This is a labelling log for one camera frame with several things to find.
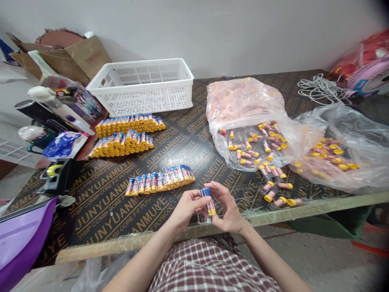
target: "wooden board edge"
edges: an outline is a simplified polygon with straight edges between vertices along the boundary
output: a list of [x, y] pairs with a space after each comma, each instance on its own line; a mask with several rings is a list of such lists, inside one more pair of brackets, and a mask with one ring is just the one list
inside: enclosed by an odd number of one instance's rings
[[[245, 217], [254, 227], [258, 227], [298, 218], [325, 214], [338, 210], [345, 210], [386, 202], [389, 202], [389, 192], [357, 195], [347, 198], [327, 199], [316, 203], [313, 202], [299, 207], [286, 208], [273, 212], [256, 212], [253, 210], [246, 214]], [[219, 233], [222, 233], [222, 231], [214, 227], [212, 224], [195, 225], [188, 227], [176, 238], [175, 241], [198, 238]], [[150, 240], [153, 234], [154, 232], [146, 232], [137, 235], [126, 235], [120, 238], [99, 243], [67, 247], [58, 253], [56, 264], [86, 260], [88, 258], [107, 256], [140, 249]]]

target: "tape roll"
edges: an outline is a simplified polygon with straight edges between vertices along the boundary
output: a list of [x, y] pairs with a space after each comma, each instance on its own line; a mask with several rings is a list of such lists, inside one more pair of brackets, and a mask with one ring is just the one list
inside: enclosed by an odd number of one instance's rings
[[61, 164], [52, 165], [47, 169], [46, 173], [48, 176], [58, 176], [58, 172], [61, 167], [62, 167]]

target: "person's left hand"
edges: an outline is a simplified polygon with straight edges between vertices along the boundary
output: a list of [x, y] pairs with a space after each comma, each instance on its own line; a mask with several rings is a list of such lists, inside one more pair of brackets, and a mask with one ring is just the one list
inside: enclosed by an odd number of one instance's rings
[[211, 199], [210, 196], [201, 197], [200, 190], [185, 191], [167, 223], [176, 226], [180, 231], [184, 230], [189, 225], [193, 214], [195, 212], [203, 213], [204, 206]]

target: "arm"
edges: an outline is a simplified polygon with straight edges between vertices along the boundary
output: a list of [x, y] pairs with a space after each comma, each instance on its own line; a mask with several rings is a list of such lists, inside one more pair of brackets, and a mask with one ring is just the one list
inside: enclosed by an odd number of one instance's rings
[[226, 211], [223, 219], [212, 216], [212, 224], [223, 232], [238, 233], [253, 254], [262, 271], [275, 279], [283, 291], [305, 292], [312, 289], [301, 277], [267, 244], [251, 224], [239, 213], [235, 199], [229, 190], [217, 182], [205, 184], [223, 205]]
[[196, 210], [201, 210], [211, 197], [200, 197], [199, 190], [186, 191], [167, 222], [149, 242], [116, 274], [104, 292], [146, 291], [174, 239], [188, 225]]

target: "checkered shirt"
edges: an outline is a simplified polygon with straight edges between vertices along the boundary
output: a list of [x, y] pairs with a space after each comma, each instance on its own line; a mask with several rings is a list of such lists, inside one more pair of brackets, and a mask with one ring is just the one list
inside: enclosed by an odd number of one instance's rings
[[[225, 249], [226, 243], [231, 251]], [[197, 238], [173, 245], [149, 291], [275, 292], [281, 289], [273, 278], [242, 258], [230, 234], [223, 234], [222, 240]]]

